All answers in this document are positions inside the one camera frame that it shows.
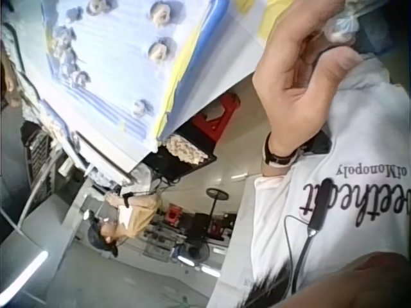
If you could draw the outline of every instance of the black wristwatch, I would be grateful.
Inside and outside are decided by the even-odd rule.
[[[134,194],[132,192],[130,192],[130,193],[128,192],[128,193],[123,195],[124,205],[126,206],[126,208],[130,207],[130,204],[128,203],[128,199],[129,199],[129,197],[133,197],[133,196],[134,196]]]
[[[290,166],[295,159],[297,159],[297,152],[296,149],[293,153],[291,153],[287,157],[280,157],[276,154],[270,152],[270,148],[268,147],[268,140],[270,139],[271,133],[268,134],[267,139],[265,139],[264,149],[263,149],[263,158],[267,165],[273,167],[288,167]]]

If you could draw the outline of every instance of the fluorescent light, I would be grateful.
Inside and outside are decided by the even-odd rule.
[[[217,247],[213,248],[213,252],[218,253],[219,255],[225,255],[227,253],[227,251],[225,249],[220,249]]]
[[[90,217],[90,210],[86,210],[83,215],[83,220],[88,220]]]
[[[189,259],[187,259],[187,258],[184,258],[184,257],[182,257],[181,255],[179,255],[177,258],[178,258],[178,260],[180,260],[181,262],[183,262],[185,265],[188,265],[188,266],[194,266],[194,265],[195,265],[193,261],[191,261],[191,260],[189,260]]]
[[[16,280],[0,294],[0,307],[5,306],[20,291],[29,278],[38,270],[47,259],[49,253],[41,252],[33,262],[17,277]]]
[[[231,177],[231,180],[237,180],[239,178],[245,178],[247,175],[248,175],[248,173],[243,173],[243,174],[240,174],[240,175],[233,175]]]
[[[220,276],[221,276],[219,271],[217,271],[216,269],[213,269],[213,268],[209,268],[208,266],[201,265],[201,270],[204,273],[206,273],[208,275],[211,275],[211,276],[214,276],[214,277],[217,277],[217,278],[220,278]]]

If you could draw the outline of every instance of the hand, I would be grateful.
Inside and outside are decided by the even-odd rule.
[[[338,85],[362,61],[347,46],[319,57],[330,47],[321,29],[344,2],[295,0],[268,38],[253,84],[272,127],[270,151],[278,156],[290,155],[320,131]]]
[[[105,199],[109,205],[115,208],[118,208],[120,205],[124,205],[124,200],[122,199],[122,197],[113,192],[106,194]]]
[[[16,89],[17,81],[11,74],[4,74],[4,82],[6,83],[7,92],[13,92]]]

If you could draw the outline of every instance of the red object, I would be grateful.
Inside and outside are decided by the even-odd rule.
[[[224,225],[222,220],[213,220],[211,223],[210,233],[209,235],[221,238],[224,233]]]
[[[234,111],[240,107],[240,99],[233,93],[225,93],[221,95],[218,100],[224,108],[224,113],[221,117],[207,121],[205,115],[199,113],[191,120],[195,126],[201,129],[215,142],[222,136]]]
[[[177,227],[177,224],[179,223],[180,216],[182,214],[182,208],[170,204],[168,207],[168,210],[166,212],[166,215],[164,217],[164,220],[171,226]]]

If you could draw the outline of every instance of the yellow stripe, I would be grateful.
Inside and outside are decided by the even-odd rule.
[[[259,26],[258,35],[264,40],[268,40],[272,27],[278,17],[292,4],[293,0],[267,0],[263,20]]]
[[[245,15],[249,12],[251,7],[256,3],[256,0],[235,0],[238,12]]]
[[[197,29],[191,34],[189,40],[186,42],[186,45],[182,48],[180,54],[178,55],[173,70],[171,72],[170,83],[164,95],[164,103],[162,104],[161,113],[163,116],[160,117],[153,127],[153,136],[160,136],[162,130],[166,126],[167,123],[167,114],[166,112],[171,112],[174,104],[174,95],[177,89],[177,85],[181,81],[184,73],[187,70],[188,64],[191,60],[191,56],[194,53],[195,46],[197,44],[198,38],[200,37],[201,29],[202,29],[203,22],[201,22]]]

